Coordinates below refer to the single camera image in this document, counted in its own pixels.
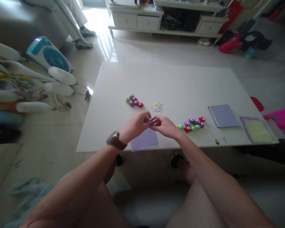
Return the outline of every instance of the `blue fan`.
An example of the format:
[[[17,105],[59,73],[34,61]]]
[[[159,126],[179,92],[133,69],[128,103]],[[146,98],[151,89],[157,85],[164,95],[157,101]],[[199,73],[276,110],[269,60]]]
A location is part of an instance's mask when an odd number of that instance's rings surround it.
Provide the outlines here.
[[[72,70],[70,62],[45,36],[36,38],[26,54],[46,70],[50,67],[58,67],[67,72]]]

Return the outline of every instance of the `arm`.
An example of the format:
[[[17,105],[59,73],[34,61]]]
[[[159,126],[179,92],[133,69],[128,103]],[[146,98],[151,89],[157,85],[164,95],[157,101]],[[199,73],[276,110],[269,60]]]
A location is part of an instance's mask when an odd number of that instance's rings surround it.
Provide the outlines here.
[[[207,157],[167,117],[155,116],[151,129],[175,139],[183,149],[212,205],[228,227],[274,227],[244,189]]]
[[[128,144],[149,127],[144,125],[151,115],[148,111],[135,113],[119,139]],[[120,151],[106,145],[87,161],[69,172],[34,207],[20,228],[27,227],[70,227],[80,216],[81,210],[105,177]]]

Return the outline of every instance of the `wristwatch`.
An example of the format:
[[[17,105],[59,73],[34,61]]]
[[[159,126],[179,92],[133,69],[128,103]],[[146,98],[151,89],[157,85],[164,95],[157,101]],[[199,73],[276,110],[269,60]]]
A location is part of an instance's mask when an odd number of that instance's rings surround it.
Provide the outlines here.
[[[108,137],[106,143],[111,144],[112,146],[116,147],[118,150],[122,151],[127,147],[127,144],[124,144],[122,141],[118,139],[118,131],[114,131],[110,137]]]

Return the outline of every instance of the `pink basket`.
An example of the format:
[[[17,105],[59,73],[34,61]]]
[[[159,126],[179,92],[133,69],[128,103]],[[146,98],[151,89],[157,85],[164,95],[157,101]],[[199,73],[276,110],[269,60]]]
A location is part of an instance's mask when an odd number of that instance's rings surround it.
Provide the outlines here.
[[[264,118],[270,119],[271,116],[274,116],[274,118],[276,119],[275,122],[279,126],[280,129],[285,129],[285,108],[269,113],[267,115],[264,115]]]

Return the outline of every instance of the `gray yarn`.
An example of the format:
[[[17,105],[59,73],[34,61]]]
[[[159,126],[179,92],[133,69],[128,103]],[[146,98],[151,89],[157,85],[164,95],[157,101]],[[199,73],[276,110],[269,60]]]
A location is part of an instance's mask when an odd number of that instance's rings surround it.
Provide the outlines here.
[[[39,183],[40,178],[28,177],[16,182],[7,192],[11,196],[24,196],[17,210],[6,220],[3,228],[18,228],[34,206],[54,187],[54,184]]]

